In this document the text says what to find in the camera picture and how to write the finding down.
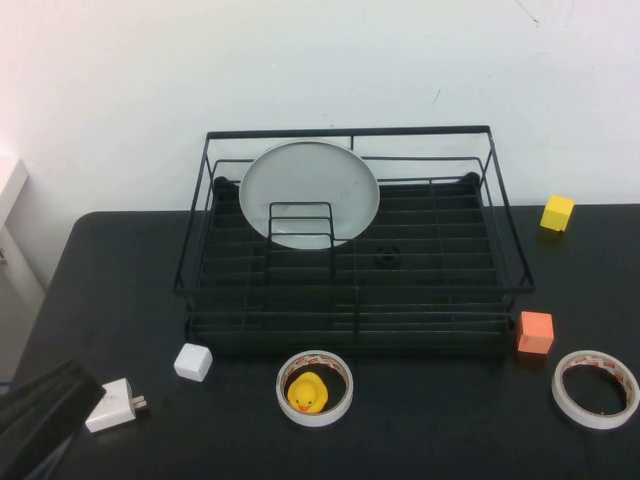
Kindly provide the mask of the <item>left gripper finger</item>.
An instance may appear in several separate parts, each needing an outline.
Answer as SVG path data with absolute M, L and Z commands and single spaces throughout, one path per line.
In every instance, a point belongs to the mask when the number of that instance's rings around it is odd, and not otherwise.
M 1 395 L 1 432 L 74 432 L 100 400 L 100 384 L 76 361 L 66 361 Z
M 105 390 L 100 386 L 100 400 L 104 394 Z M 1 432 L 1 477 L 3 479 L 29 477 L 77 430 L 65 432 L 61 429 L 40 429 L 27 432 L 23 429 L 11 428 L 6 433 Z

